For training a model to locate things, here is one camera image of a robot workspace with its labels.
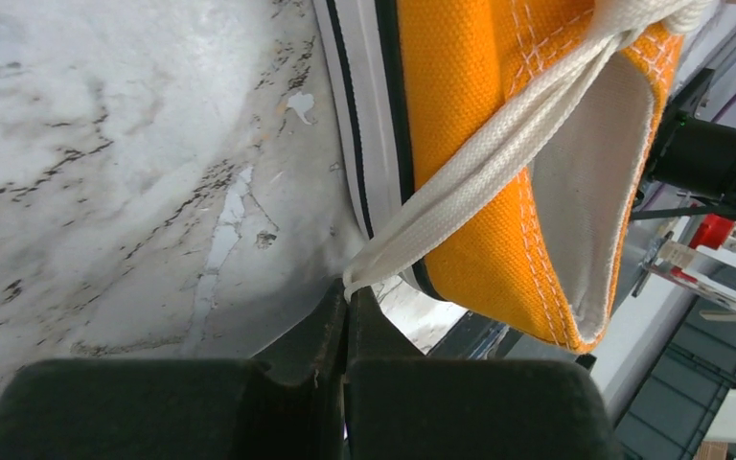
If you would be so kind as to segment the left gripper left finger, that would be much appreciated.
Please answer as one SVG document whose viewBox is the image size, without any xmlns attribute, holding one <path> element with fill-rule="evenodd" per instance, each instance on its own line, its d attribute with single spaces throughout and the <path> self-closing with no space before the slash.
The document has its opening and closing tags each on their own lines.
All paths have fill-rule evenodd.
<svg viewBox="0 0 736 460">
<path fill-rule="evenodd" d="M 52 359 L 0 397 L 0 459 L 336 459 L 340 281 L 250 358 Z"/>
</svg>

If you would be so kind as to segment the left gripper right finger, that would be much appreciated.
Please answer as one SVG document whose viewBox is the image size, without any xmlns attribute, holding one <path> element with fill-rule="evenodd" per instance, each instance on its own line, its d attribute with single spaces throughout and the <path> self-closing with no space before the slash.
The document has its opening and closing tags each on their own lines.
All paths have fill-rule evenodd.
<svg viewBox="0 0 736 460">
<path fill-rule="evenodd" d="M 349 297 L 345 405 L 354 459 L 618 459 L 589 372 L 558 360 L 423 355 L 369 288 Z"/>
</svg>

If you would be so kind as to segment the orange canvas sneaker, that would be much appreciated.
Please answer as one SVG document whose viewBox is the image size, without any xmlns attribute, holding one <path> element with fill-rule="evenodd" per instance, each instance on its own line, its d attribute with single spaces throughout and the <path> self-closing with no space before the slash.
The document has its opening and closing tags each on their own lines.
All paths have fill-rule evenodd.
<svg viewBox="0 0 736 460">
<path fill-rule="evenodd" d="M 601 340 L 706 1 L 318 1 L 366 244 L 391 277 L 573 353 Z"/>
</svg>

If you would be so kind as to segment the white shoelace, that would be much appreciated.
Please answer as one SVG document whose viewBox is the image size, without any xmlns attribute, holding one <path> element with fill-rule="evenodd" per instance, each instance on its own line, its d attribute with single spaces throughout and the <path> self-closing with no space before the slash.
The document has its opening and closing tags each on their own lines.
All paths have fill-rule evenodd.
<svg viewBox="0 0 736 460">
<path fill-rule="evenodd" d="M 344 270 L 347 299 L 412 266 L 486 206 L 547 144 L 611 57 L 654 24 L 686 35 L 706 1 L 598 1 L 580 44 L 501 107 Z"/>
</svg>

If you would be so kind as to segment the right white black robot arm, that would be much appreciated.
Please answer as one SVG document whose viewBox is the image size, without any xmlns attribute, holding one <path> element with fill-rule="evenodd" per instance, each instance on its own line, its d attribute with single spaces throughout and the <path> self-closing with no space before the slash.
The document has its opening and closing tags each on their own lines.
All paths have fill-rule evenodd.
<svg viewBox="0 0 736 460">
<path fill-rule="evenodd" d="M 668 102 L 642 178 L 689 193 L 699 203 L 631 212 L 631 220 L 715 214 L 736 221 L 736 127 L 696 117 L 715 71 L 703 68 Z"/>
</svg>

